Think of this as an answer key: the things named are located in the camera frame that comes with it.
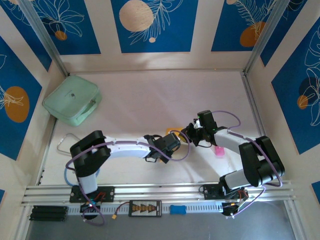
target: circuit board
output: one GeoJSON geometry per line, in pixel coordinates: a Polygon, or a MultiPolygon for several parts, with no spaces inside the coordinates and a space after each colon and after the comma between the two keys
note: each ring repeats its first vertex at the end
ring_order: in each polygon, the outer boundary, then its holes
{"type": "Polygon", "coordinates": [[[160,200],[130,200],[129,217],[161,217],[162,202],[160,200]]]}

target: white floor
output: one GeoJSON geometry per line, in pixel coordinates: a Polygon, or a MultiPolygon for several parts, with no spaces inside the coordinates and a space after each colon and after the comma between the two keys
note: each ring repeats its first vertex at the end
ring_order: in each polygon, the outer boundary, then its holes
{"type": "MultiPolygon", "coordinates": [[[[236,131],[258,136],[254,118],[239,72],[209,70],[127,71],[80,74],[96,83],[102,93],[99,107],[78,127],[58,121],[45,162],[41,185],[62,185],[69,156],[56,147],[67,133],[83,138],[95,130],[110,137],[135,138],[149,134],[164,136],[167,128],[184,128],[203,110],[230,111],[242,121],[236,131]]],[[[218,126],[233,126],[237,121],[225,113],[214,115],[218,126]]],[[[76,143],[72,137],[61,148],[68,151],[76,143]]],[[[187,153],[183,144],[173,155],[187,153]]],[[[138,158],[107,160],[97,178],[99,184],[163,184],[218,181],[219,177],[242,168],[240,156],[226,150],[217,157],[214,148],[191,148],[183,162],[149,163],[138,158]]],[[[75,174],[68,179],[76,183],[75,174]]]]}

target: blue wire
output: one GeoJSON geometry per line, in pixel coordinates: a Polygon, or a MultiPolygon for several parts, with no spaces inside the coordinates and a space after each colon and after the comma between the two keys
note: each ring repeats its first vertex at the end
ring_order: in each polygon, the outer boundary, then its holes
{"type": "MultiPolygon", "coordinates": [[[[98,171],[96,171],[95,176],[98,177],[99,173],[100,173],[100,168],[98,169],[98,171]]],[[[69,182],[69,180],[67,178],[67,169],[66,168],[64,169],[64,175],[63,176],[64,176],[64,180],[65,180],[66,184],[68,184],[71,187],[78,186],[78,185],[75,185],[75,184],[72,184],[71,182],[69,182]]]]}

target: pink object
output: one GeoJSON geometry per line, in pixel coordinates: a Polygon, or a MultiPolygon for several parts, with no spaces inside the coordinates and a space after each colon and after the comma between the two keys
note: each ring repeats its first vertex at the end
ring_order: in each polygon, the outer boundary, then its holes
{"type": "Polygon", "coordinates": [[[225,155],[225,149],[223,146],[215,146],[214,150],[215,150],[215,155],[217,155],[217,156],[224,156],[225,155]]]}

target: mint green case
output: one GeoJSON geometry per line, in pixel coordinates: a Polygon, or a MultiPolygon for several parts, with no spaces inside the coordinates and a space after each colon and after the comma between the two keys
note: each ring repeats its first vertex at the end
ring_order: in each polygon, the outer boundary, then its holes
{"type": "Polygon", "coordinates": [[[71,126],[81,124],[101,102],[96,84],[79,76],[68,76],[42,103],[50,114],[71,126]]]}

